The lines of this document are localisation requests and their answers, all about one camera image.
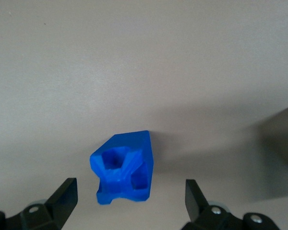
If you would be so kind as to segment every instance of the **blue plastic block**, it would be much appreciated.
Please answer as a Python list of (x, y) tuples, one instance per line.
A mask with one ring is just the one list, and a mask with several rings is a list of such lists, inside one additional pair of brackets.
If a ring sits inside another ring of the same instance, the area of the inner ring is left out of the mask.
[(154, 159), (148, 131), (114, 135), (91, 155), (90, 163), (100, 178), (99, 204), (149, 198)]

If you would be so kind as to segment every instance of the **screw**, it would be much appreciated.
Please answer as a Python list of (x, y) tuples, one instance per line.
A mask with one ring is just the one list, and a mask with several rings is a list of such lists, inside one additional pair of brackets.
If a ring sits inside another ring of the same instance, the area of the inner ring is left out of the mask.
[(217, 215), (221, 214), (221, 210), (218, 207), (212, 207), (211, 211)]
[(252, 219), (252, 221), (254, 221), (255, 223), (258, 223), (258, 224), (263, 222), (263, 220), (258, 215), (251, 215), (251, 219)]
[(29, 209), (29, 213), (34, 213), (34, 212), (36, 212), (37, 210), (38, 210), (38, 207), (37, 207), (37, 206), (32, 207), (32, 208)]

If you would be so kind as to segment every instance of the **white surface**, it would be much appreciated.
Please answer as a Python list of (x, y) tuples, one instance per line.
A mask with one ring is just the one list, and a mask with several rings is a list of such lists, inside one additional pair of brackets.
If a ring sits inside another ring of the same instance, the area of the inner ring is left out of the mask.
[[(255, 124), (288, 107), (288, 0), (0, 1), (0, 210), (77, 177), (63, 229), (169, 229), (186, 178), (238, 217), (288, 229), (288, 167)], [(152, 132), (147, 202), (100, 206), (89, 156)]]

